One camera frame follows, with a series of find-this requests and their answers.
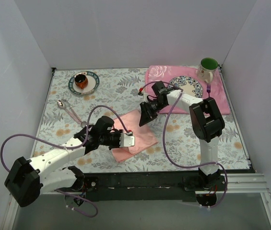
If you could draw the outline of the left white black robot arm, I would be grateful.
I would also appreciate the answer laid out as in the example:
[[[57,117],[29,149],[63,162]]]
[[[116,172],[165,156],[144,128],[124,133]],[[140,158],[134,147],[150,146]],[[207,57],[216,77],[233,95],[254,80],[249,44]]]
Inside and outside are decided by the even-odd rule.
[[[86,185],[84,173],[75,166],[64,167],[85,154],[107,146],[111,149],[133,147],[132,131],[114,129],[114,120],[102,116],[94,125],[85,126],[58,149],[25,159],[18,158],[4,182],[19,206],[26,207],[42,193],[67,188],[81,191]]]

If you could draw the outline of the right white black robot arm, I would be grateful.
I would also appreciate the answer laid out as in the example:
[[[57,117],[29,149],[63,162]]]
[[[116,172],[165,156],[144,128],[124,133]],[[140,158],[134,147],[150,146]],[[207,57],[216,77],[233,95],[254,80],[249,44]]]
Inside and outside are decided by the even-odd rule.
[[[184,186],[188,190],[210,190],[220,182],[220,164],[218,161],[219,137],[225,127],[223,117],[216,101],[212,97],[197,98],[184,93],[168,82],[150,82],[155,98],[140,104],[139,125],[143,126],[157,118],[157,114],[167,106],[189,112],[193,132],[200,141],[200,164],[198,175],[186,177]]]

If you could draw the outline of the salmon pink cloth napkin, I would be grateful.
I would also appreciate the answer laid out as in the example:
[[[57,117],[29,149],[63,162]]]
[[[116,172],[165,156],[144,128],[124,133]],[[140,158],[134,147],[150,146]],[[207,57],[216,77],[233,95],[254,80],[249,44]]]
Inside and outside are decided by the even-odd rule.
[[[112,154],[117,162],[123,162],[158,143],[157,138],[147,125],[139,126],[140,117],[141,114],[138,109],[121,116],[127,130],[133,132],[135,145],[132,147],[112,149]]]

